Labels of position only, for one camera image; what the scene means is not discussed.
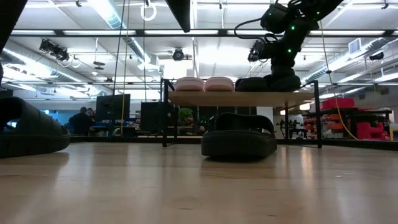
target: person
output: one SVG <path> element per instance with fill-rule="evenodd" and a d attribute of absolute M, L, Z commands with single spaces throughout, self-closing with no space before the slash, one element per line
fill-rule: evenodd
<path fill-rule="evenodd" d="M 92 118 L 93 121 L 95 121 L 95 112 L 92 108 L 87 109 L 87 114 Z"/>
<path fill-rule="evenodd" d="M 74 134 L 88 136 L 90 127 L 94 125 L 94 121 L 90 116 L 86 114 L 87 109 L 85 107 L 80 108 L 80 113 L 74 115 L 69 119 L 69 122 L 74 127 Z"/>

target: table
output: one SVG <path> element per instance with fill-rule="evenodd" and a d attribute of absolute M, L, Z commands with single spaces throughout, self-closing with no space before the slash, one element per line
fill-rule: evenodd
<path fill-rule="evenodd" d="M 168 114 L 167 107 L 169 101 L 177 106 L 271 106 L 284 107 L 285 119 L 289 120 L 289 108 L 304 104 L 315 99 L 315 109 L 317 116 L 317 128 L 321 130 L 320 122 L 320 99 L 318 80 L 311 81 L 301 86 L 314 86 L 313 93 L 276 93 L 276 92 L 200 92 L 200 91 L 175 91 L 172 82 L 168 79 L 162 79 L 163 91 L 163 147 L 167 147 L 170 142 L 167 138 Z M 178 112 L 175 110 L 174 139 L 177 139 L 178 128 Z M 322 147 L 322 134 L 318 133 L 318 148 Z M 289 127 L 285 127 L 285 140 L 289 140 Z"/>

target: wooden shelf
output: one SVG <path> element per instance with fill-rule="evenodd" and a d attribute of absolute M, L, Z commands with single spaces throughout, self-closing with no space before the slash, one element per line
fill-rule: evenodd
<path fill-rule="evenodd" d="M 169 100 L 180 106 L 272 106 L 301 105 L 314 98 L 313 93 L 249 93 L 170 91 Z"/>

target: black metal pole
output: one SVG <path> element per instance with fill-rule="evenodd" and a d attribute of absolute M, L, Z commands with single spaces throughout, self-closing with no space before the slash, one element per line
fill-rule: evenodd
<path fill-rule="evenodd" d="M 177 105 L 175 105 L 175 112 L 174 112 L 174 118 L 175 118 L 175 120 L 174 120 L 174 139 L 176 140 L 177 139 L 177 135 L 178 135 L 178 110 L 179 110 L 179 108 L 178 108 L 178 106 Z"/>
<path fill-rule="evenodd" d="M 168 115 L 168 106 L 169 106 L 169 81 L 164 81 L 164 89 L 163 89 L 163 147 L 167 147 L 167 121 L 169 120 Z"/>
<path fill-rule="evenodd" d="M 314 94 L 315 94 L 315 114 L 317 117 L 317 142 L 318 142 L 318 148 L 322 148 L 322 126 L 321 126 L 321 106 L 320 106 L 320 99 L 319 99 L 319 86 L 318 86 L 318 80 L 315 80 L 313 82 L 314 85 Z"/>
<path fill-rule="evenodd" d="M 285 102 L 285 139 L 289 140 L 289 103 Z"/>

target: security camera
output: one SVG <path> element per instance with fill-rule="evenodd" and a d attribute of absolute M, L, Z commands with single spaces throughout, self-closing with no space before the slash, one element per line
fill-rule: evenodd
<path fill-rule="evenodd" d="M 184 53 L 182 52 L 182 49 L 175 49 L 175 52 L 173 54 L 173 60 L 182 61 L 183 59 L 184 59 Z"/>

